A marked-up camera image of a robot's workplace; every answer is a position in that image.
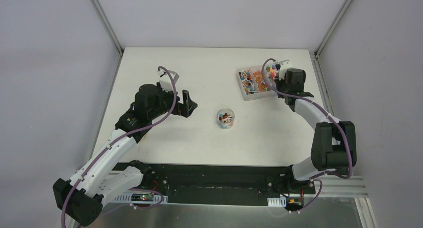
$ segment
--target white wall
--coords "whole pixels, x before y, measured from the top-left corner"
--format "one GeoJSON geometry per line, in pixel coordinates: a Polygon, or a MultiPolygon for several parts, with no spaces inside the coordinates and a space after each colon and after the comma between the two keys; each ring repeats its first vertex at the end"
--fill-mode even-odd
{"type": "Polygon", "coordinates": [[[315,50],[344,0],[100,0],[126,46],[315,50]]]}
{"type": "Polygon", "coordinates": [[[0,0],[0,227],[51,228],[93,146],[118,54],[89,0],[0,0]]]}
{"type": "Polygon", "coordinates": [[[379,227],[422,227],[423,0],[355,0],[321,55],[379,227]]]}

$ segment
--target clear plastic tray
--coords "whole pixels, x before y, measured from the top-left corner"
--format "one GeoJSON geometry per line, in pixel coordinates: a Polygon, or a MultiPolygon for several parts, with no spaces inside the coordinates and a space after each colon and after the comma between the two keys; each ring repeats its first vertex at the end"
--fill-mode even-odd
{"type": "Polygon", "coordinates": [[[238,69],[236,72],[236,79],[244,101],[276,96],[276,93],[264,84],[261,76],[261,66],[238,69]]]}

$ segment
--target white table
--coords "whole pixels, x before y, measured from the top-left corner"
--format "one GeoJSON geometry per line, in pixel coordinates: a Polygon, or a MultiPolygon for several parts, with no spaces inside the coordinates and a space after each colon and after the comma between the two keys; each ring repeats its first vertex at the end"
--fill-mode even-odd
{"type": "Polygon", "coordinates": [[[188,90],[198,108],[189,118],[171,115],[154,127],[122,162],[288,166],[302,161],[310,156],[313,129],[283,99],[245,102],[236,80],[237,69],[261,65],[270,57],[290,59],[294,67],[305,70],[304,90],[322,103],[307,50],[126,48],[94,152],[134,101],[138,88],[156,84],[156,70],[162,65],[179,74],[179,95],[188,90]],[[223,107],[235,112],[234,126],[228,130],[219,128],[215,121],[223,107]]]}

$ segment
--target clear round container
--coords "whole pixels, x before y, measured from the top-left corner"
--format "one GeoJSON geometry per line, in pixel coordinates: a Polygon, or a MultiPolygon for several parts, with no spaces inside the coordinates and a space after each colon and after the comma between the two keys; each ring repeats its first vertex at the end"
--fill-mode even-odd
{"type": "Polygon", "coordinates": [[[235,113],[229,108],[222,108],[217,112],[216,121],[220,128],[229,129],[233,126],[235,113]]]}

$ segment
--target white ventilated bracket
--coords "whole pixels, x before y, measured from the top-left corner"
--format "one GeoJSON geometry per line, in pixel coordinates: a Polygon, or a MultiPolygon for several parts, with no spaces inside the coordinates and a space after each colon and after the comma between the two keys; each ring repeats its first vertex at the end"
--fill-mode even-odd
{"type": "MultiPolygon", "coordinates": [[[[146,202],[132,201],[131,200],[132,194],[133,193],[123,193],[123,194],[117,196],[110,203],[156,204],[156,203],[160,202],[160,199],[161,199],[160,196],[154,195],[152,201],[146,201],[146,202]]],[[[163,196],[163,197],[164,197],[164,200],[161,204],[167,204],[168,203],[168,196],[163,196]]]]}
{"type": "Polygon", "coordinates": [[[283,196],[280,198],[267,198],[267,205],[269,207],[286,207],[286,198],[283,196]]]}

